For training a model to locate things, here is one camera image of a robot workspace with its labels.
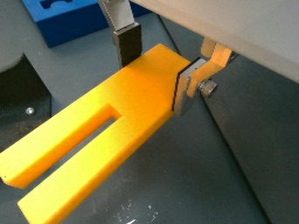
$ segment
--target clamp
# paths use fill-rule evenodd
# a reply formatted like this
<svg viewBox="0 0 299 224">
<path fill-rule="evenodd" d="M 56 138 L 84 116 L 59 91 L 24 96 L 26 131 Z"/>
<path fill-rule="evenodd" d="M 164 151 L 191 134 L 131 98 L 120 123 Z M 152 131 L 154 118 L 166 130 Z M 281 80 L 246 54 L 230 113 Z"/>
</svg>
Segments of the clamp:
<svg viewBox="0 0 299 224">
<path fill-rule="evenodd" d="M 204 38 L 200 52 L 210 60 L 198 58 L 178 73 L 172 98 L 172 111 L 178 116 L 188 111 L 200 95 L 207 98 L 214 95 L 219 85 L 211 80 L 211 76 L 239 56 L 210 38 Z"/>
<path fill-rule="evenodd" d="M 128 0 L 98 0 L 112 29 L 120 67 L 142 55 L 142 25 L 136 23 Z"/>
</svg>

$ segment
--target yellow fork-shaped part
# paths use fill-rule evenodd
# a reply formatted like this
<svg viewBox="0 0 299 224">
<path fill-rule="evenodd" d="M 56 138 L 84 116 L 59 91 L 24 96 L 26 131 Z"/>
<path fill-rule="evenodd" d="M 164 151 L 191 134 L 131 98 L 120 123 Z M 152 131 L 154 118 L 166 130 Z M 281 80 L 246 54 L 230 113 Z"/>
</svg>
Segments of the yellow fork-shaped part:
<svg viewBox="0 0 299 224">
<path fill-rule="evenodd" d="M 116 121 L 19 201 L 31 223 L 59 223 L 170 119 L 188 61 L 156 46 L 0 154 L 0 177 L 27 187 L 110 119 Z"/>
</svg>

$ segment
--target blue object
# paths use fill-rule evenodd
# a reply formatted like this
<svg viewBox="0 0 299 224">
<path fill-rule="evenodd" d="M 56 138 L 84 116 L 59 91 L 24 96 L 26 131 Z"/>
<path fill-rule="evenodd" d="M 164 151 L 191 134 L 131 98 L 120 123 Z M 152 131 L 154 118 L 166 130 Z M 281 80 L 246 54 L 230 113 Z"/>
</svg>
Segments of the blue object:
<svg viewBox="0 0 299 224">
<path fill-rule="evenodd" d="M 98 0 L 23 0 L 48 47 L 108 27 Z M 135 17 L 150 12 L 131 3 Z"/>
</svg>

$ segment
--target gray table surface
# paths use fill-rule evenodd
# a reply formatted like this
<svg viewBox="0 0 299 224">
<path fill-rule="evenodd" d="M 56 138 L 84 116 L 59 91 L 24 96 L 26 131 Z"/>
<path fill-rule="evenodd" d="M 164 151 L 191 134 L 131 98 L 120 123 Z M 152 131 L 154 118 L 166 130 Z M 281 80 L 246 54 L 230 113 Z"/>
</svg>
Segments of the gray table surface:
<svg viewBox="0 0 299 224">
<path fill-rule="evenodd" d="M 190 60 L 202 36 L 163 18 Z M 299 84 L 239 56 L 213 79 L 213 117 L 273 223 L 299 223 Z"/>
<path fill-rule="evenodd" d="M 138 22 L 144 49 L 158 43 L 174 49 L 156 15 Z M 0 68 L 26 53 L 51 90 L 54 114 L 118 70 L 110 29 L 50 49 L 22 1 L 6 0 L 0 31 Z M 26 223 L 16 202 L 66 159 L 26 190 L 0 183 L 0 223 Z M 202 101 L 156 131 L 63 223 L 130 222 L 267 223 Z"/>
</svg>

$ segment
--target screw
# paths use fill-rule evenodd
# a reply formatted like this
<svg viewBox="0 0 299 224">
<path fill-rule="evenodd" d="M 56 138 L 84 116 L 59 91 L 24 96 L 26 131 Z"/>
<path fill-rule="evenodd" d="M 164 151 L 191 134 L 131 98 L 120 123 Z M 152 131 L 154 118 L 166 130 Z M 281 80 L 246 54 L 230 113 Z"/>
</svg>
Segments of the screw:
<svg viewBox="0 0 299 224">
<path fill-rule="evenodd" d="M 27 114 L 28 116 L 32 116 L 34 113 L 35 113 L 34 108 L 28 108 L 28 109 L 26 110 L 26 114 Z"/>
<path fill-rule="evenodd" d="M 199 91 L 203 96 L 211 98 L 215 94 L 219 84 L 215 83 L 211 79 L 204 80 L 199 85 Z"/>
</svg>

